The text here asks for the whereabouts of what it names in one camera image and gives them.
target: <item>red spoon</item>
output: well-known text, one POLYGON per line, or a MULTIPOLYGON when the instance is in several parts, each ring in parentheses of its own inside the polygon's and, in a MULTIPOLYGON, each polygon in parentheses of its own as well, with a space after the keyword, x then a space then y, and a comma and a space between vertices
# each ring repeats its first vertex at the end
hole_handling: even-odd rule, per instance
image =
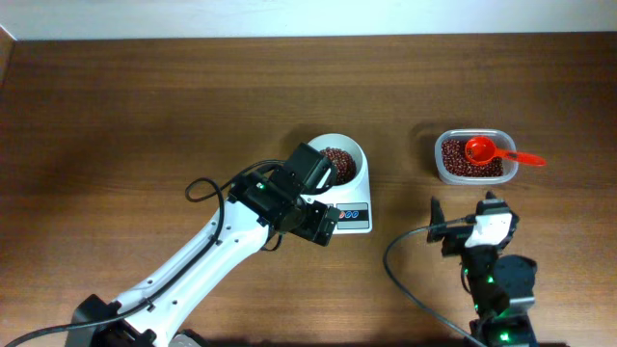
POLYGON ((545 166, 547 161, 543 158, 523 152, 499 149, 488 137, 476 136, 467 141, 465 145, 465 157, 473 165, 487 165, 495 157, 512 160, 521 164, 533 166, 545 166))

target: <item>wooden table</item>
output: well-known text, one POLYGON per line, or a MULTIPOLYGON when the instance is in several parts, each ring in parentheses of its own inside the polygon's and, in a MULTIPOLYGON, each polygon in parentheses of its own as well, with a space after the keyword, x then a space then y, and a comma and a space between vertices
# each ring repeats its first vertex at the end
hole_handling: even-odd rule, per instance
MULTIPOLYGON (((549 161, 491 187, 522 218, 506 253, 539 263, 538 338, 617 338, 614 33, 19 42, 0 97, 2 344, 158 268, 216 209, 184 199, 194 178, 223 182, 330 132, 368 157, 373 231, 328 248, 287 237, 184 327, 251 341, 458 337, 404 298, 381 256, 428 223, 431 196, 446 218, 474 211, 489 187, 441 183, 433 154, 442 132, 469 127, 549 161)), ((439 245, 419 236, 393 262, 428 305, 462 327, 474 318, 439 245)))

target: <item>white wall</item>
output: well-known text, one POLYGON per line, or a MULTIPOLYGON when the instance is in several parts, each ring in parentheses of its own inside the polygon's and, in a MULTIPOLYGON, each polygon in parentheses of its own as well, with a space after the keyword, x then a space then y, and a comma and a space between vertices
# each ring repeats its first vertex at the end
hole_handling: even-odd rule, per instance
POLYGON ((0 0, 18 40, 617 30, 617 0, 0 0))

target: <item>red bean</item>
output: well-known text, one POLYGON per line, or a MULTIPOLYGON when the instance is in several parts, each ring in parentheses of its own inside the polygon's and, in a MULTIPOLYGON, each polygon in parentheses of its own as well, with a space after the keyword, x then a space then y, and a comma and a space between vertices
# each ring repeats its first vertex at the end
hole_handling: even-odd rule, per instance
POLYGON ((350 182, 356 176, 356 162, 351 154, 338 148, 322 149, 319 151, 330 159, 336 166, 336 184, 341 185, 350 182))
POLYGON ((489 164, 476 166, 465 157, 466 141, 447 140, 442 143, 442 157, 445 169, 451 174, 466 177, 499 177, 503 175, 501 158, 489 164))

